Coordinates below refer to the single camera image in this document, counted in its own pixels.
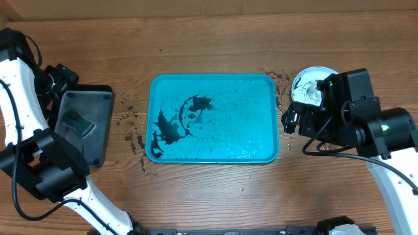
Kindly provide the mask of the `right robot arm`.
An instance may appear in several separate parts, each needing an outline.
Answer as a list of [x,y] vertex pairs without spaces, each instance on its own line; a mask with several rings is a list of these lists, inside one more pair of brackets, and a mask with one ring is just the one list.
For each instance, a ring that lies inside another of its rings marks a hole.
[[417,126],[400,107],[382,110],[366,69],[297,74],[281,117],[286,133],[309,140],[302,152],[365,161],[397,234],[417,233]]

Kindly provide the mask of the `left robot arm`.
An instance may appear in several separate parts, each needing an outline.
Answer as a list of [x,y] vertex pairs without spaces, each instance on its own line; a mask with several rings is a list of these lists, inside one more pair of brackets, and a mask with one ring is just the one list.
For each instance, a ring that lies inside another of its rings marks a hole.
[[43,67],[31,37],[1,30],[1,170],[12,189],[73,210],[95,234],[142,234],[90,176],[105,159],[113,106],[110,86],[81,84],[62,64]]

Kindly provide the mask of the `light blue rimmed plate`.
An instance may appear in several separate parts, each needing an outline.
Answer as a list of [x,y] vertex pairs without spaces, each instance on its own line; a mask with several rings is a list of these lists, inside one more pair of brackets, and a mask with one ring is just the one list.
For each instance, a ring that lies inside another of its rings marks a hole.
[[317,90],[317,81],[324,80],[331,74],[337,74],[328,67],[309,67],[299,72],[291,87],[292,101],[320,106],[322,97]]

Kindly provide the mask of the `dark green sponge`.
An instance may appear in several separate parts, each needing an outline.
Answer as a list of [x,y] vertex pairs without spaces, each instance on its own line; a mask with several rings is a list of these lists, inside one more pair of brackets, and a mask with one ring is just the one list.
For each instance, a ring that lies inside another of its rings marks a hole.
[[64,124],[73,128],[81,137],[87,136],[95,128],[93,122],[87,120],[75,110],[65,112],[61,120]]

